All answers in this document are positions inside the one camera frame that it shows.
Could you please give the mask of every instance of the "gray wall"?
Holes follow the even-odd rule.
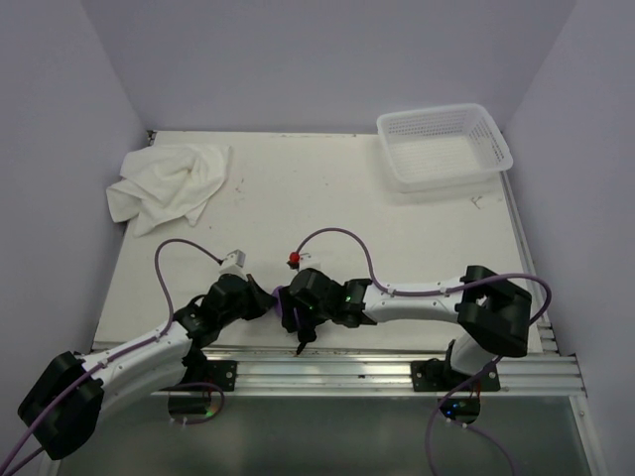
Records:
[[[121,241],[104,188],[144,130],[78,1],[1,2],[0,64],[3,459],[50,359],[88,349]]]
[[[505,135],[551,318],[612,473],[635,474],[635,3],[579,0]]]
[[[574,0],[83,0],[148,127],[374,132],[474,101],[503,125]]]

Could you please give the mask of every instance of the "metal frame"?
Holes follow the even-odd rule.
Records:
[[[414,393],[410,363],[443,359],[441,353],[369,353],[341,350],[205,349],[209,360],[238,362],[235,393],[249,396],[424,397],[445,393]],[[530,355],[504,359],[498,365],[502,397],[584,396],[574,357]]]

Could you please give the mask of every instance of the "purple cable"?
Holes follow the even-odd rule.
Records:
[[[29,436],[31,436],[33,434],[33,432],[36,430],[38,425],[57,406],[57,404],[59,402],[61,402],[63,399],[65,399],[66,396],[70,392],[75,390],[75,388],[77,386],[79,386],[84,380],[87,380],[92,374],[94,374],[95,372],[97,372],[99,369],[102,369],[102,368],[105,368],[105,366],[103,364],[101,364],[101,363],[95,365],[93,368],[88,370],[81,377],[76,379],[72,384],[70,384],[68,387],[66,387],[62,392],[60,392],[60,394],[57,397],[55,397],[53,399],[53,401],[50,402],[47,405],[47,407],[38,415],[38,417],[36,419],[33,420],[33,423],[31,423],[29,428],[25,431],[25,433],[22,435],[22,437],[18,440],[16,445],[13,447],[13,449],[9,453],[9,456],[6,457],[6,459],[2,463],[2,466],[0,466],[0,475],[5,476],[5,471],[7,470],[7,468],[11,464],[11,462],[15,459],[17,454],[20,452],[20,450],[24,446],[24,443],[27,442],[27,439],[29,439]]]
[[[462,423],[459,423],[458,421],[452,421],[452,423],[456,426],[459,427],[463,427]],[[516,460],[514,460],[514,458],[512,458],[512,455],[509,454],[509,451],[507,451],[505,449],[505,447],[503,446],[503,443],[501,443],[498,439],[496,439],[494,436],[492,436],[491,434],[489,434],[488,432],[482,430],[481,428],[478,428],[476,426],[473,425],[469,425],[466,429],[472,431],[473,433],[476,433],[480,436],[482,436],[485,439],[488,439],[491,443],[493,443],[495,446],[498,447],[498,449],[500,450],[501,453],[503,453],[503,456],[505,456],[505,459],[507,459],[507,462],[509,463],[509,466],[512,468],[512,474],[520,474],[520,470],[518,468],[518,465],[516,464]]]
[[[174,315],[175,315],[175,309],[174,309],[174,305],[172,303],[172,298],[170,297],[170,292],[168,291],[168,287],[166,286],[166,282],[165,282],[165,280],[163,278],[163,274],[161,273],[161,267],[159,266],[159,256],[161,254],[161,250],[163,250],[163,248],[166,245],[169,245],[170,243],[185,243],[186,245],[193,246],[193,247],[197,248],[198,251],[202,252],[203,254],[207,255],[209,258],[214,260],[217,264],[221,264],[222,263],[222,260],[219,260],[213,254],[211,254],[209,251],[205,250],[203,247],[201,247],[200,245],[197,245],[196,243],[193,243],[193,241],[190,241],[190,240],[185,240],[183,238],[171,238],[169,240],[164,241],[163,243],[161,243],[159,245],[159,247],[157,248],[157,251],[155,252],[155,272],[157,273],[157,278],[159,280],[159,285],[161,286],[161,290],[163,291],[163,294],[166,297],[166,301],[168,302],[168,310],[169,310],[168,322],[166,323],[166,326],[163,328],[163,330],[159,333],[160,336],[164,336],[164,335],[166,335],[166,333],[168,333],[168,331],[170,330],[170,327],[172,326],[172,323],[173,323],[173,320],[174,320]],[[113,361],[117,360],[118,358],[123,357],[124,355],[129,354],[130,352],[133,352],[133,351],[135,351],[137,349],[140,349],[141,347],[143,347],[145,345],[148,345],[148,344],[150,344],[152,342],[156,342],[156,337],[154,337],[154,336],[153,337],[149,337],[149,338],[147,338],[145,340],[142,340],[141,342],[138,342],[138,343],[136,343],[134,345],[131,345],[130,347],[126,347],[125,349],[122,349],[119,352],[115,352],[114,354],[108,356],[106,358],[106,361],[108,362],[108,364],[110,364]],[[34,431],[36,430],[38,425],[58,405],[58,403],[61,402],[68,394],[70,394],[70,392],[75,390],[75,388],[77,386],[79,386],[84,380],[88,379],[92,374],[94,374],[95,372],[97,372],[100,369],[105,369],[105,368],[106,368],[106,365],[104,365],[102,363],[98,363],[97,365],[92,367],[90,370],[87,370],[81,377],[79,377],[72,384],[70,384],[68,387],[66,387],[57,397],[55,397],[53,399],[53,401],[50,404],[47,405],[47,407],[45,409],[42,410],[42,412],[33,421],[33,423],[31,423],[31,425],[29,426],[27,431],[25,431],[25,433],[22,435],[22,437],[18,440],[16,445],[13,447],[13,449],[9,452],[9,455],[2,462],[2,465],[0,465],[0,476],[8,476],[7,474],[5,474],[5,472],[7,471],[7,468],[9,467],[11,462],[18,455],[18,453],[20,452],[20,450],[22,449],[24,444],[27,442],[27,439],[29,439],[29,437],[34,433]],[[224,402],[224,395],[222,394],[222,391],[220,391],[220,395],[221,395],[221,400]],[[25,458],[25,460],[23,460],[20,463],[18,463],[17,469],[15,471],[17,471],[18,469],[22,468],[25,464],[27,464],[29,461],[31,461],[31,459],[33,459],[33,457],[35,457],[37,455],[33,455],[33,457],[31,457],[31,456],[32,455],[29,455],[27,458]]]
[[[362,251],[364,252],[364,255],[366,256],[366,263],[368,264],[368,274],[370,275],[370,280],[373,282],[373,285],[375,285],[375,287],[377,287],[377,289],[379,289],[380,291],[382,291],[384,293],[387,293],[387,294],[391,294],[393,296],[401,296],[401,297],[405,297],[405,298],[431,298],[431,297],[434,297],[434,296],[443,296],[443,295],[449,295],[449,294],[453,294],[453,293],[458,293],[458,292],[461,292],[461,291],[470,290],[472,288],[477,288],[479,286],[488,285],[488,284],[491,284],[491,283],[497,283],[499,281],[507,281],[507,280],[514,280],[514,279],[522,279],[522,280],[527,280],[527,281],[533,281],[533,282],[536,282],[539,285],[541,285],[543,287],[543,289],[545,290],[545,300],[543,302],[543,305],[540,307],[540,309],[538,309],[538,312],[536,312],[536,315],[534,315],[530,319],[530,321],[529,321],[530,325],[533,324],[534,322],[536,322],[545,313],[545,311],[547,310],[547,308],[549,307],[549,305],[550,305],[550,303],[552,301],[552,290],[551,290],[549,284],[545,280],[543,280],[543,279],[541,279],[541,278],[539,278],[537,276],[528,275],[528,274],[525,274],[525,273],[507,273],[507,274],[504,274],[504,275],[492,276],[492,277],[485,278],[485,279],[482,279],[482,280],[479,280],[479,281],[474,281],[472,283],[468,283],[466,285],[456,286],[454,288],[448,288],[444,292],[442,292],[440,290],[433,290],[433,291],[389,290],[387,287],[382,285],[379,282],[379,280],[377,279],[377,276],[375,275],[375,268],[373,266],[373,260],[372,260],[372,258],[370,256],[370,251],[368,250],[368,247],[366,246],[366,244],[362,241],[362,239],[359,236],[357,236],[352,231],[346,230],[345,228],[327,227],[327,228],[321,228],[320,230],[314,231],[311,235],[309,235],[307,238],[305,238],[300,243],[300,245],[298,246],[298,249],[296,250],[296,252],[300,253],[302,251],[302,249],[305,247],[305,245],[307,245],[307,243],[309,243],[309,241],[311,241],[314,237],[316,237],[316,236],[318,236],[318,235],[320,235],[322,233],[326,233],[326,232],[342,233],[344,235],[350,236],[353,240],[355,240],[357,242],[357,244],[359,244],[359,246],[361,247]],[[493,368],[498,362],[500,362],[501,359],[502,359],[501,356],[496,357],[489,364],[485,365],[479,372],[477,372],[476,374],[472,375],[469,379],[467,379],[466,381],[464,381],[460,385],[454,387],[452,390],[447,392],[447,394],[445,394],[441,398],[441,400],[439,401],[439,403],[437,404],[437,406],[433,410],[433,412],[431,414],[431,417],[428,420],[428,425],[426,426],[426,443],[425,443],[425,446],[426,446],[426,456],[428,457],[428,464],[430,465],[430,469],[433,472],[434,476],[439,476],[439,469],[437,468],[437,465],[433,461],[433,451],[432,451],[432,434],[433,434],[433,424],[435,422],[435,417],[440,415],[440,409],[445,404],[445,402],[447,402],[447,400],[449,400],[449,398],[452,395],[454,395],[456,392],[458,392],[460,390],[468,388],[473,383],[475,383],[478,380],[480,380],[485,374],[489,373],[490,369]],[[494,439],[492,436],[487,434],[482,429],[472,428],[472,430],[475,431],[476,433],[480,434],[481,436],[487,438],[492,443],[494,443],[496,446],[498,446],[498,448],[505,455],[505,458],[509,461],[509,464],[510,464],[511,469],[512,469],[512,474],[513,475],[519,474],[518,473],[518,466],[516,465],[515,461],[513,460],[513,458],[509,454],[509,452],[506,449],[503,448],[502,444],[500,444],[496,439]]]

